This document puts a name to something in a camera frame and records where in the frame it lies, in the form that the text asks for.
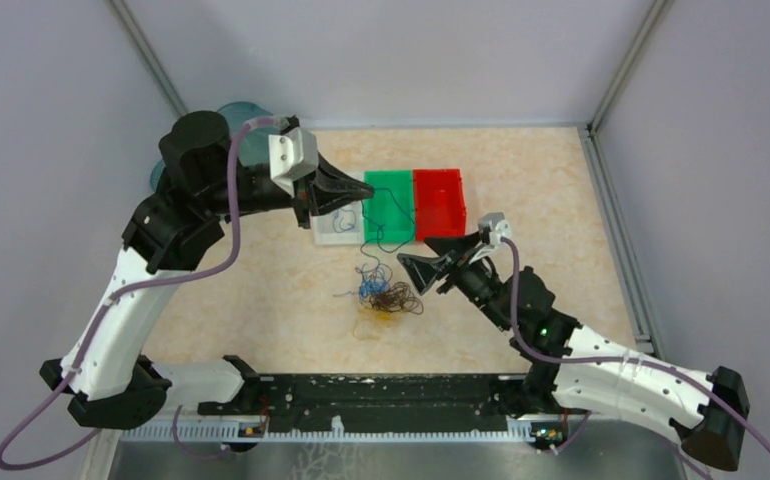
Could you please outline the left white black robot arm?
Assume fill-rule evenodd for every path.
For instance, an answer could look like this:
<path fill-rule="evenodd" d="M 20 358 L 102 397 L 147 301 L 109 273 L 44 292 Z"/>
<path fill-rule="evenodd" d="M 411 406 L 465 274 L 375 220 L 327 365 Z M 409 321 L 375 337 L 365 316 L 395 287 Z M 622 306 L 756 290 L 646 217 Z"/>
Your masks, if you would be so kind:
<path fill-rule="evenodd" d="M 355 202 L 373 188 L 331 165 L 297 118 L 261 116 L 232 132 L 218 112 L 180 117 L 159 142 L 158 189 L 132 214 L 109 286 L 70 352 L 43 363 L 41 378 L 70 396 L 69 414 L 93 429 L 131 430 L 169 409 L 249 414 L 264 397 L 242 359 L 169 364 L 144 355 L 165 306 L 185 283 L 202 280 L 205 254 L 225 235 L 241 247 L 242 217 L 291 210 L 299 227 Z"/>

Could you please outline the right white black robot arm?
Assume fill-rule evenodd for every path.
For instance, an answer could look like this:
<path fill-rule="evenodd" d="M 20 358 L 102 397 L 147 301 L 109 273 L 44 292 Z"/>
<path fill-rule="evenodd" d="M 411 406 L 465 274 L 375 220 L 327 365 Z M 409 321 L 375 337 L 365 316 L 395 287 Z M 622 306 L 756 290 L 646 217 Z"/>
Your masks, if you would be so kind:
<path fill-rule="evenodd" d="M 457 289 L 512 333 L 511 346 L 532 364 L 523 383 L 530 408 L 611 416 L 663 436 L 706 466 L 738 470 L 750 411 L 740 373 L 685 369 L 609 340 L 557 310 L 532 267 L 502 280 L 493 264 L 469 261 L 480 240 L 478 233 L 429 237 L 434 256 L 400 253 L 397 260 L 419 293 Z"/>

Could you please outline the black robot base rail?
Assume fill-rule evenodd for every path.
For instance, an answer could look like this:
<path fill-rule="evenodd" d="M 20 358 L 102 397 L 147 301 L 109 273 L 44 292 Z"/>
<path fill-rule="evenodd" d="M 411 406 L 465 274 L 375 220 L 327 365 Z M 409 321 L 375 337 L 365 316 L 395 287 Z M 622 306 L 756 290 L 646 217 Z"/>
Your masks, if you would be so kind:
<path fill-rule="evenodd" d="M 565 410 L 527 374 L 278 374 L 226 359 L 242 371 L 243 387 L 226 402 L 200 403 L 198 413 L 254 415 L 270 433 L 326 432 L 335 418 L 353 434 L 485 433 Z"/>

